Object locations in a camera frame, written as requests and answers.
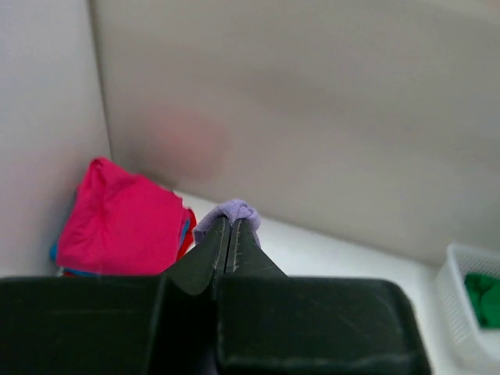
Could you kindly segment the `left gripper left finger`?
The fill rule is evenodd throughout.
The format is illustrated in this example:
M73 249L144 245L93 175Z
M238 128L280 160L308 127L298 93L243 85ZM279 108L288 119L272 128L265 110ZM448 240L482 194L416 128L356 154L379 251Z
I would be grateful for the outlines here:
M224 274L230 223L218 217L202 241L162 274L167 300L214 299L216 279Z

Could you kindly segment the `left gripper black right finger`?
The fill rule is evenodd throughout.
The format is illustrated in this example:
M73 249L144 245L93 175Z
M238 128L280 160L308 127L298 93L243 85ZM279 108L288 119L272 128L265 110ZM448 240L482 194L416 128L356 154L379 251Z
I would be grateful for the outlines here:
M224 273L243 277L287 276L260 248L249 221L243 219L232 226Z

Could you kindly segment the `purple t shirt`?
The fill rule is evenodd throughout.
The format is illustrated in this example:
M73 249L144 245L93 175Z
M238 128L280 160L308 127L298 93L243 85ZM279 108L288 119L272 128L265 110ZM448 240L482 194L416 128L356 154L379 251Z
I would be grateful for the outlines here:
M261 225L261 217L258 211L241 199L225 201L209 211L193 229L193 238L199 245L207 235L217 218L225 216L233 225L237 220L247 220L255 243L261 247L257 234Z

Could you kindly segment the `folded red t shirt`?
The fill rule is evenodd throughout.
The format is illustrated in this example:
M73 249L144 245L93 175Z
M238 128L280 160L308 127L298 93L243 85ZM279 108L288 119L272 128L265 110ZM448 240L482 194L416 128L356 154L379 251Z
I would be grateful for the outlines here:
M196 216L194 211L189 208L187 209L188 217L184 221L184 226L180 232L180 246L177 251L176 260L180 260L194 244L193 230L197 224ZM59 277L93 277L94 273L85 273L78 270L70 270L67 268L60 267L57 275Z

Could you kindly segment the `folded pink t shirt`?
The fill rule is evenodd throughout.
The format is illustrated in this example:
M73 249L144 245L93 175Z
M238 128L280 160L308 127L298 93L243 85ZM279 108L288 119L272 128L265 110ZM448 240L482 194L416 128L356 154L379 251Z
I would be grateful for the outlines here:
M156 275L176 262L181 197L106 158L91 161L56 244L55 264L100 275Z

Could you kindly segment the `folded blue t shirt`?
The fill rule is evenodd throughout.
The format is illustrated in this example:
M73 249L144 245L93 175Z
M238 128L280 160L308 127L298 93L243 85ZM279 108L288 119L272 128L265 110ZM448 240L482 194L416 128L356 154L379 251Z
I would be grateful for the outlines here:
M192 235L192 229L194 227L191 225L191 220L188 219L186 220L184 227L182 231L180 232L180 246L177 252L177 260L181 259L188 251L188 248L192 245L193 243L193 235ZM58 253L58 245L54 244L49 251L49 258L52 260L54 263L56 261ZM58 277L75 277L75 276L82 276L82 277L93 277L93 273L85 273L83 271L78 271L78 270L70 270L64 267L59 267L57 271L57 276Z

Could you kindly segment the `white plastic basket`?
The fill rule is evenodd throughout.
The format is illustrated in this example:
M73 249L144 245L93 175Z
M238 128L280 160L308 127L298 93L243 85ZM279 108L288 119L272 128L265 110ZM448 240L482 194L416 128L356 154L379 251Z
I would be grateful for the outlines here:
M468 369L499 373L499 331L480 327L466 290L469 273L499 276L499 254L483 248L451 243L434 285L441 303L451 347Z

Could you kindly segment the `green t shirt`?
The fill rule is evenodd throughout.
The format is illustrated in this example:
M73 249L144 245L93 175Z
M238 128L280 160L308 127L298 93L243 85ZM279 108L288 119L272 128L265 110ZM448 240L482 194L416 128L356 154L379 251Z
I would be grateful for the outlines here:
M468 273L464 285L481 329L499 329L499 279L482 273Z

